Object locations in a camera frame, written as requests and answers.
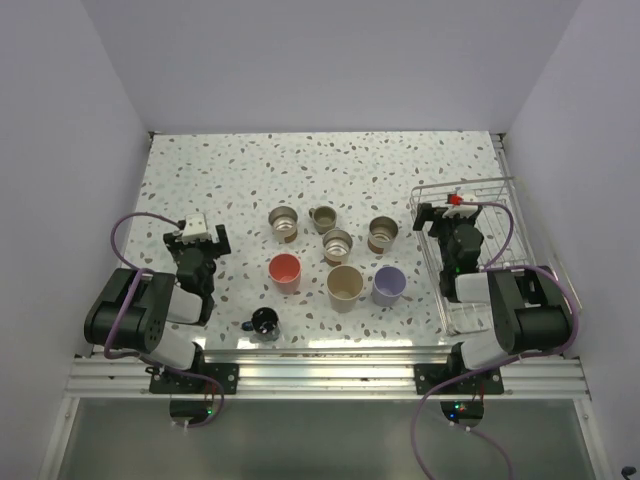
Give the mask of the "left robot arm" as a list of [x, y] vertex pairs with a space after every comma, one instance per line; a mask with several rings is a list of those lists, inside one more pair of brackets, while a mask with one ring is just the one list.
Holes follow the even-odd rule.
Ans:
[[170, 328], [204, 327], [214, 306], [216, 260], [231, 253], [224, 225], [216, 235], [203, 220], [183, 220], [164, 236], [176, 264], [174, 273], [149, 269], [114, 270], [84, 322], [84, 338], [103, 348], [107, 359], [137, 357], [172, 370], [185, 392], [201, 390], [208, 379], [202, 348]]

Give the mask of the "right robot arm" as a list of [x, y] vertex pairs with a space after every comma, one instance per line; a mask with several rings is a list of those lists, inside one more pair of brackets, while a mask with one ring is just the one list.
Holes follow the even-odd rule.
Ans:
[[[506, 214], [508, 230], [498, 253], [481, 265], [484, 235], [476, 221], [486, 207]], [[481, 373], [521, 358], [561, 354], [573, 344], [578, 308], [551, 270], [537, 265], [495, 266], [515, 232], [508, 207], [453, 194], [445, 206], [418, 205], [413, 230], [421, 231], [425, 225], [440, 252], [441, 295], [452, 303], [484, 304], [490, 309], [490, 330], [451, 349], [445, 369], [451, 389], [468, 392], [480, 382]]]

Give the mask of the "red plastic cup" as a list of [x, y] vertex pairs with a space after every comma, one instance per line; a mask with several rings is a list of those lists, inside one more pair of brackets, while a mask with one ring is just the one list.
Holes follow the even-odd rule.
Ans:
[[294, 294], [301, 281], [301, 263], [288, 253], [274, 256], [268, 266], [269, 276], [277, 290], [285, 295]]

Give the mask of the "steel tumbler cork band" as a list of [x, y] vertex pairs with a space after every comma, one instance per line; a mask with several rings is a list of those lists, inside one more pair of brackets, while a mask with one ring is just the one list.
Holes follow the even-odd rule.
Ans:
[[268, 216], [268, 223], [276, 240], [281, 244], [293, 242], [298, 233], [298, 214], [289, 206], [279, 206]]

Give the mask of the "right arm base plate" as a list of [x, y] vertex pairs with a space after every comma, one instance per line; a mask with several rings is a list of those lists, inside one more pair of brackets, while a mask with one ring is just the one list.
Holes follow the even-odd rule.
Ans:
[[453, 381], [453, 378], [464, 375], [451, 373], [444, 364], [423, 363], [413, 366], [415, 389], [418, 395], [424, 395], [434, 387], [444, 383], [444, 386], [435, 391], [442, 395], [502, 395], [505, 392], [502, 375], [499, 369], [490, 370], [468, 376], [462, 380]]

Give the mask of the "dark blue ceramic mug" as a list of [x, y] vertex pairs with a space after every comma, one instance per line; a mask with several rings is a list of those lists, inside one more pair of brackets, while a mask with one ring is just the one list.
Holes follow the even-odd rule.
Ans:
[[279, 317], [272, 308], [261, 307], [241, 324], [241, 329], [249, 333], [254, 342], [275, 341], [280, 336]]

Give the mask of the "grey ceramic mug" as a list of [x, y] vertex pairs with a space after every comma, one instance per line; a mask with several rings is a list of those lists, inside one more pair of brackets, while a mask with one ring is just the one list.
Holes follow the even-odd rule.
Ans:
[[329, 206], [310, 208], [308, 214], [315, 230], [321, 235], [336, 227], [337, 213]]

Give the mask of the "beige plastic cup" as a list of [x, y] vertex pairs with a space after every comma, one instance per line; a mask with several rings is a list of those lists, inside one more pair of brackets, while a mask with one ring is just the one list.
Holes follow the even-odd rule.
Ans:
[[362, 274], [354, 267], [334, 267], [327, 276], [327, 290], [331, 308], [338, 313], [350, 312], [364, 289]]

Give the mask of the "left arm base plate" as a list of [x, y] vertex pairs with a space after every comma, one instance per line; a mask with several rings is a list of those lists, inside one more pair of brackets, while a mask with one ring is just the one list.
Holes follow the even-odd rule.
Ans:
[[161, 395], [195, 395], [212, 390], [234, 395], [239, 380], [239, 366], [233, 363], [205, 363], [197, 372], [197, 375], [213, 378], [219, 386], [213, 386], [209, 380], [161, 371], [158, 367], [147, 366], [145, 372], [151, 375], [149, 392]]

